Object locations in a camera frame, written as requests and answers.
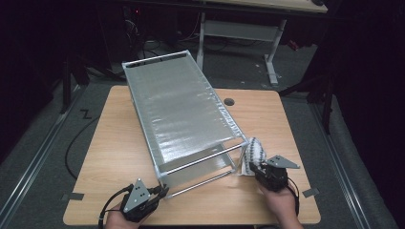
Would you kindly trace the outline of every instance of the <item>table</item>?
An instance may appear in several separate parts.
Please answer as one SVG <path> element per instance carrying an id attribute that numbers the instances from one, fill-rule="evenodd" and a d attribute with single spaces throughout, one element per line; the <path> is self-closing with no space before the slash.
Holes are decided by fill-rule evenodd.
<path id="1" fill-rule="evenodd" d="M 258 137 L 267 157 L 281 155 L 301 166 L 288 169 L 300 192 L 309 181 L 298 153 L 280 97 L 272 91 L 216 90 L 232 98 L 227 109 L 246 137 Z M 74 193 L 83 200 L 69 201 L 64 215 L 68 225 L 97 224 L 99 212 L 115 192 L 141 178 L 147 187 L 158 185 L 137 114 L 126 86 L 110 91 L 78 176 Z M 117 197 L 111 207 L 122 200 Z M 317 223 L 320 214 L 314 197 L 300 197 L 299 219 Z M 230 175 L 174 198 L 163 199 L 144 225 L 260 225 L 275 223 L 258 191 L 254 177 Z"/>
<path id="2" fill-rule="evenodd" d="M 328 11 L 325 6 L 316 6 L 309 0 L 206 0 L 204 3 L 205 2 L 242 5 L 265 9 L 298 10 L 312 13 L 326 13 Z M 268 50 L 268 54 L 265 55 L 265 62 L 270 84 L 272 86 L 277 86 L 277 74 L 274 70 L 272 61 L 277 51 L 280 39 L 283 35 L 286 23 L 287 20 L 285 18 L 281 20 L 278 27 L 224 22 L 218 20 L 205 20 L 205 13 L 202 13 L 197 64 L 199 65 L 200 69 L 203 70 L 203 41 L 206 35 L 271 42 L 271 47 Z"/>

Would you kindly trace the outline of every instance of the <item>white desk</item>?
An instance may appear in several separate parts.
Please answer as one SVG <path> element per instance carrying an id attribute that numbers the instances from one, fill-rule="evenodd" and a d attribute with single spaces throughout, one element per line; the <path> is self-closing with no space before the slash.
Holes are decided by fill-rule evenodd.
<path id="1" fill-rule="evenodd" d="M 325 6 L 318 7 L 310 0 L 206 0 L 203 3 L 205 4 L 205 2 L 236 4 L 277 10 L 298 10 L 313 13 L 326 13 L 328 11 Z M 265 55 L 265 61 L 270 84 L 276 86 L 278 85 L 278 80 L 272 61 L 283 35 L 286 23 L 286 19 L 281 20 L 278 27 L 230 23 L 216 20 L 205 20 L 205 13 L 202 13 L 197 64 L 200 69 L 203 70 L 203 41 L 206 35 L 271 42 L 271 48 L 268 51 L 268 54 Z"/>

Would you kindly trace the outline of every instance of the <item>metal frame structure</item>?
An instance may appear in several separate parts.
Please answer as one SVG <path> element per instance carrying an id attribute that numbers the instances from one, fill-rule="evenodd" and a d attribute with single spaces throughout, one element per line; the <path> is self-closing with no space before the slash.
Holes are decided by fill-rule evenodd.
<path id="1" fill-rule="evenodd" d="M 243 151 L 247 139 L 189 51 L 122 67 L 168 198 L 237 171 L 229 153 Z"/>

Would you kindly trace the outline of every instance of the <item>gray carpet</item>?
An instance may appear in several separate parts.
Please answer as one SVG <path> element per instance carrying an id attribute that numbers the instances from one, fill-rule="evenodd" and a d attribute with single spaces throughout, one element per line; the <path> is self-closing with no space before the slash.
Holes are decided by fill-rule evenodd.
<path id="1" fill-rule="evenodd" d="M 245 50 L 239 52 L 241 47 L 238 46 L 227 46 L 221 52 L 207 52 L 204 74 L 214 88 L 280 91 L 299 82 L 316 50 L 315 47 L 312 47 L 293 52 L 288 47 L 280 47 L 274 59 L 276 71 L 281 75 L 280 85 L 272 87 L 269 85 L 262 57 L 260 54 L 256 54 L 257 49 L 260 50 L 262 45 L 265 44 L 244 47 Z M 154 52 L 165 54 L 183 50 L 183 48 L 160 47 Z M 64 194 L 72 192 L 75 180 L 65 167 L 64 156 L 72 140 L 89 122 L 101 114 L 109 89 L 115 84 L 117 82 L 106 78 L 92 78 L 92 82 L 72 108 L 48 158 L 19 205 L 8 228 L 71 228 L 63 223 L 67 201 L 61 198 Z M 43 139 L 59 117 L 60 86 L 54 95 L 55 99 L 32 122 L 29 130 L 0 167 L 1 205 L 6 203 Z M 321 222 L 315 225 L 305 225 L 305 228 L 357 228 L 328 155 L 329 149 L 323 131 L 318 127 L 309 104 L 301 94 L 284 97 L 282 101 L 298 150 L 307 169 L 310 185 L 320 191 L 315 199 L 321 213 Z M 351 171 L 351 178 L 356 190 L 361 194 L 362 202 L 365 203 L 372 228 L 396 228 L 391 215 L 375 190 L 373 181 L 367 177 L 367 170 L 364 169 L 355 147 L 352 146 L 350 135 L 338 113 L 338 105 L 335 102 L 334 106 L 337 106 L 334 109 L 337 112 L 333 112 L 330 120 L 330 136 L 347 169 Z M 70 148 L 68 161 L 76 175 L 86 155 L 95 127 L 96 120 L 77 137 Z"/>

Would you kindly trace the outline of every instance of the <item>white cloth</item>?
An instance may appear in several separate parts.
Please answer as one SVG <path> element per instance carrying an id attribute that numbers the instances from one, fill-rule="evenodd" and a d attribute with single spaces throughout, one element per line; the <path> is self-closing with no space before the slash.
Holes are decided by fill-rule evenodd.
<path id="1" fill-rule="evenodd" d="M 252 137 L 249 140 L 249 144 L 246 147 L 242 160 L 241 174 L 245 176 L 254 176 L 254 172 L 250 170 L 249 162 L 253 162 L 255 165 L 259 165 L 260 162 L 266 160 L 266 152 L 262 148 L 262 143 L 256 137 Z"/>

